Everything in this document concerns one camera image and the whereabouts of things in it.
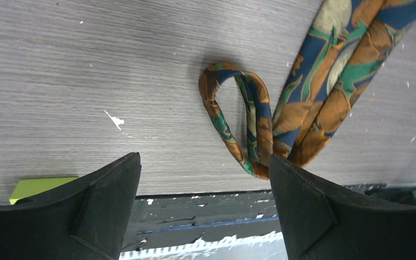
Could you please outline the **blue orange green tie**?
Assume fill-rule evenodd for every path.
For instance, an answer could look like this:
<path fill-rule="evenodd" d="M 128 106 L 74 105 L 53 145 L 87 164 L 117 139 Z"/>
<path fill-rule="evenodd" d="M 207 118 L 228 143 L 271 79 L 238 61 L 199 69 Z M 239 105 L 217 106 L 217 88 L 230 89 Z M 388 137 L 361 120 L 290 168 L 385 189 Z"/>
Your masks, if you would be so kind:
<path fill-rule="evenodd" d="M 275 110 L 257 74 L 225 61 L 201 73 L 202 103 L 247 174 L 268 179 L 272 155 L 304 167 L 331 140 L 415 21 L 416 1 L 323 1 Z M 217 90 L 229 78 L 234 78 L 245 104 L 246 149 L 241 149 L 216 101 Z"/>

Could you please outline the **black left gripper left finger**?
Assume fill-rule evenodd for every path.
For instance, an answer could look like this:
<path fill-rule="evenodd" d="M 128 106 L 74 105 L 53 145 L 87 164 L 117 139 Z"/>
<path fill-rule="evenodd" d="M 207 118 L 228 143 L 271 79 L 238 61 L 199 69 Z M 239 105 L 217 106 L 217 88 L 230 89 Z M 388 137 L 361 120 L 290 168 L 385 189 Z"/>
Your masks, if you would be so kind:
<path fill-rule="evenodd" d="M 118 259 L 141 174 L 139 153 L 0 205 L 0 259 Z"/>

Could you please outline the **aluminium front rail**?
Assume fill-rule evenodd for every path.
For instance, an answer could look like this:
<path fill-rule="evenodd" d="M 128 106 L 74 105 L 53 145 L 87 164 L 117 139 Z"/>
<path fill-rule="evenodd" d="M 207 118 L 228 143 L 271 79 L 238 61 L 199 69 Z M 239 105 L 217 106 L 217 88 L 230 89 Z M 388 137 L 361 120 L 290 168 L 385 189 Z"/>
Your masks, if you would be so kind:
<path fill-rule="evenodd" d="M 288 255 L 282 234 L 273 231 L 262 236 L 244 238 L 228 236 L 214 242 L 204 241 L 200 238 L 192 244 L 122 252 L 119 258 L 156 260 L 284 260 L 288 258 Z"/>

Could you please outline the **lime green block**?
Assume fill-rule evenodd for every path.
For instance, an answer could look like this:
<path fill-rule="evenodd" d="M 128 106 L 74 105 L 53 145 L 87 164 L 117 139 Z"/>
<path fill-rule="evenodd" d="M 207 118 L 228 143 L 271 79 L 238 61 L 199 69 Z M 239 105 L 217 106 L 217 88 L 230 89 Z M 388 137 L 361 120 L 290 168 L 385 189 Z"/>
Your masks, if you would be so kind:
<path fill-rule="evenodd" d="M 75 179 L 77 179 L 77 177 L 55 177 L 20 180 L 15 186 L 9 198 L 9 202 L 11 205 L 14 205 L 16 202 L 23 198 L 31 197 L 36 194 L 54 189 Z"/>

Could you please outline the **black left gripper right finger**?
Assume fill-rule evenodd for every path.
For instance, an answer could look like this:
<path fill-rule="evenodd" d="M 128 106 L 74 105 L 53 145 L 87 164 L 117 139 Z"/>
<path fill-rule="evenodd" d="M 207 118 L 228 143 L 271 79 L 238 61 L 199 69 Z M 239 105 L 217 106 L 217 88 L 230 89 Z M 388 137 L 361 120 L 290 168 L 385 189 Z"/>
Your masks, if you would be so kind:
<path fill-rule="evenodd" d="M 269 177 L 289 259 L 416 259 L 416 202 L 350 190 L 276 155 Z"/>

